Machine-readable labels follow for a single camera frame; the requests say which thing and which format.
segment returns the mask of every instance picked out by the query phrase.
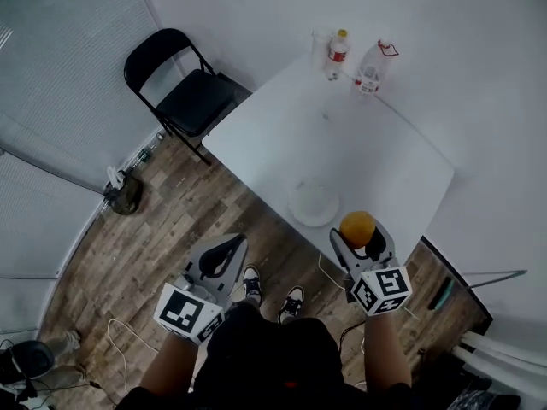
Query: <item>black pants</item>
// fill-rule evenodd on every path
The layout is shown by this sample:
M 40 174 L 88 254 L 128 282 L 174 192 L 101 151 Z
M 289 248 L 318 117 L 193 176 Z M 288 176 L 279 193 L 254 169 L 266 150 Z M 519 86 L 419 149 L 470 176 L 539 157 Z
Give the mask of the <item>black pants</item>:
M 276 395 L 291 390 L 332 389 L 344 385 L 338 347 L 318 319 L 286 325 L 265 320 L 247 302 L 226 314 L 215 331 L 208 357 L 197 375 L 199 395 Z

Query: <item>orange fruit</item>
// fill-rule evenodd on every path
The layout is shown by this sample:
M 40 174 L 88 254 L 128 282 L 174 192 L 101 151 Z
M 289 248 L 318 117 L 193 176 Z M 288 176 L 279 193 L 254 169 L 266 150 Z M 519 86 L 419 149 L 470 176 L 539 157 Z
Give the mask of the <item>orange fruit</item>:
M 348 213 L 340 222 L 340 233 L 353 249 L 360 249 L 370 242 L 375 229 L 376 221 L 366 211 Z

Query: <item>transparent plastic bottle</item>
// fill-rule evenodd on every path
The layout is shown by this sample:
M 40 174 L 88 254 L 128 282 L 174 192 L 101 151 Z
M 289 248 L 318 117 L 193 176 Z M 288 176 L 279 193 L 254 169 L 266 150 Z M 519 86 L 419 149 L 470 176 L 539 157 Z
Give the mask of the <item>transparent plastic bottle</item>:
M 325 74 L 329 80 L 336 80 L 342 71 L 342 64 L 345 56 L 350 49 L 346 42 L 348 33 L 344 29 L 340 29 L 336 37 L 331 41 L 328 51 L 328 59 L 325 65 Z
M 380 39 L 377 44 L 368 49 L 357 71 L 357 92 L 367 95 L 378 91 L 393 57 L 398 55 L 395 46 L 384 39 Z

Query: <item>person's right arm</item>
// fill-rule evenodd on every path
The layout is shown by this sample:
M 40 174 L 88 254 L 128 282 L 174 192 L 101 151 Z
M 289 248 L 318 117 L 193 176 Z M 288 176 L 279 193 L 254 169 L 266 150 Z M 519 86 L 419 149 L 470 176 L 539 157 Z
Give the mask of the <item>person's right arm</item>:
M 367 390 L 381 394 L 395 384 L 412 383 L 409 363 L 399 342 L 392 313 L 367 317 L 365 322 Z

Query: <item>person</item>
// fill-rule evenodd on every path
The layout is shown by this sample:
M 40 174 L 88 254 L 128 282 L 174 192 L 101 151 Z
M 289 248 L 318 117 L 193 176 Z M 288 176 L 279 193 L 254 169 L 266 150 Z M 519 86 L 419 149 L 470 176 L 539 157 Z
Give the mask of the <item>person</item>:
M 61 337 L 54 337 L 45 342 L 55 357 L 56 363 L 59 357 L 70 354 L 79 349 L 81 338 L 77 331 L 66 331 Z M 45 375 L 31 380 L 36 395 L 47 396 L 52 391 L 75 386 L 85 381 L 85 369 L 82 366 L 58 366 L 55 365 Z M 0 403 L 15 404 L 15 397 L 26 391 L 26 381 L 19 381 L 12 384 L 0 384 Z
M 140 386 L 117 410 L 412 406 L 409 365 L 391 313 L 367 318 L 365 393 L 344 382 L 337 344 L 323 323 L 297 318 L 302 287 L 289 292 L 274 323 L 260 314 L 262 289 L 254 266 L 245 268 L 243 285 L 245 298 L 226 312 L 210 338 L 191 393 L 197 345 L 170 334 Z

